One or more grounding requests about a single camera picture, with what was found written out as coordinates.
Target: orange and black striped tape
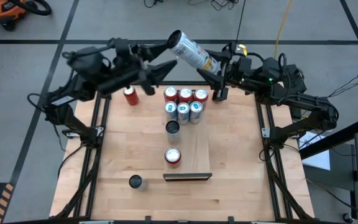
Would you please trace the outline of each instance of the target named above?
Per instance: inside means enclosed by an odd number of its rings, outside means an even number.
[[[0,223],[4,221],[9,202],[11,201],[14,186],[13,184],[7,184],[2,191],[0,198]]]

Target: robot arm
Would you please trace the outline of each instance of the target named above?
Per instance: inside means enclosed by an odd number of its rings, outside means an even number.
[[[112,63],[101,53],[107,49],[116,50],[117,57]],[[101,49],[87,47],[77,52],[64,52],[63,57],[73,70],[70,76],[72,77],[73,72],[76,72],[76,75],[65,86],[47,93],[42,105],[46,120],[54,125],[65,125],[80,136],[84,146],[95,147],[98,130],[87,127],[78,120],[69,103],[75,100],[92,100],[96,92],[102,97],[108,97],[111,93],[135,82],[146,94],[154,95],[152,85],[158,86],[177,61],[148,66],[144,62],[151,62],[166,49],[165,45],[131,47],[125,39],[112,39]]]
[[[301,70],[296,65],[287,65],[287,58],[284,54],[280,55],[278,62],[271,57],[263,59],[255,53],[249,53],[249,55],[257,56],[263,63],[261,67],[251,69],[251,59],[235,54],[235,51],[235,43],[225,46],[222,52],[208,51],[210,56],[221,62],[222,70],[217,75],[197,69],[214,90],[214,101],[225,100],[228,93],[226,85],[230,85],[244,90],[246,95],[255,94],[256,99],[264,105],[288,105],[311,111],[308,118],[284,128],[263,129],[264,137],[269,139],[271,146],[281,149],[284,142],[291,136],[313,129],[326,131],[336,127],[339,118],[337,109],[327,98],[304,94],[306,87]],[[231,63],[234,55],[240,58]]]

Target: red can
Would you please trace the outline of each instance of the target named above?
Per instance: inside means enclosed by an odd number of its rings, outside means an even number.
[[[124,96],[128,103],[132,106],[139,103],[139,97],[137,96],[135,88],[132,86],[124,89]]]
[[[165,98],[165,102],[173,101],[175,103],[178,103],[178,98],[179,98],[178,90],[173,86],[166,88],[164,90],[164,98]]]
[[[165,161],[171,168],[178,168],[181,163],[181,153],[179,149],[171,147],[165,151]]]
[[[203,109],[206,108],[206,103],[208,101],[208,92],[206,90],[197,90],[194,93],[195,101],[200,102],[203,105]]]
[[[181,89],[179,92],[179,103],[188,103],[194,101],[193,91],[189,88]]]

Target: yellow cable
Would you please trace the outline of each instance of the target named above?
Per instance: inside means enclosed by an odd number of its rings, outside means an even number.
[[[290,0],[288,2],[287,9],[285,10],[283,21],[281,22],[280,31],[278,32],[277,39],[276,39],[276,45],[274,47],[274,58],[276,58],[276,56],[277,56],[278,40],[280,40],[280,36],[281,36],[282,31],[283,31],[284,23],[285,23],[285,20],[287,19],[288,12],[290,11],[291,4],[292,4],[292,0]]]

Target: aluminum can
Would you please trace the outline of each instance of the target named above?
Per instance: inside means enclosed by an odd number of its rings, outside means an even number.
[[[180,125],[178,121],[169,121],[165,125],[165,130],[170,144],[178,144],[180,142]]]
[[[164,90],[164,99],[165,102],[174,101],[175,103],[178,103],[178,99],[179,99],[178,90],[173,86],[166,88]]]
[[[176,56],[194,68],[200,68],[212,73],[216,73],[219,70],[218,62],[215,58],[212,58],[207,51],[203,50],[180,30],[176,30],[171,34],[168,38],[167,47]]]
[[[167,121],[178,120],[177,104],[173,101],[166,102],[165,114],[167,115]]]
[[[196,90],[194,100],[200,102],[203,105],[203,110],[205,110],[208,101],[208,92],[206,90]]]
[[[194,101],[190,105],[190,122],[193,124],[199,123],[203,116],[203,105],[200,102]]]
[[[165,161],[169,164],[171,168],[177,168],[180,166],[181,162],[181,153],[180,150],[171,147],[165,151]]]
[[[147,181],[144,178],[142,178],[141,176],[133,175],[129,179],[129,185],[133,189],[140,190],[140,191],[145,191],[145,190],[147,190],[147,187],[149,186],[149,183],[147,183]]]
[[[127,102],[132,106],[139,103],[139,97],[137,96],[135,88],[132,86],[124,89],[124,96]]]
[[[178,123],[187,124],[190,117],[190,105],[188,103],[180,103],[178,105]]]
[[[190,105],[193,102],[193,91],[189,88],[181,89],[179,92],[179,103],[188,103]]]

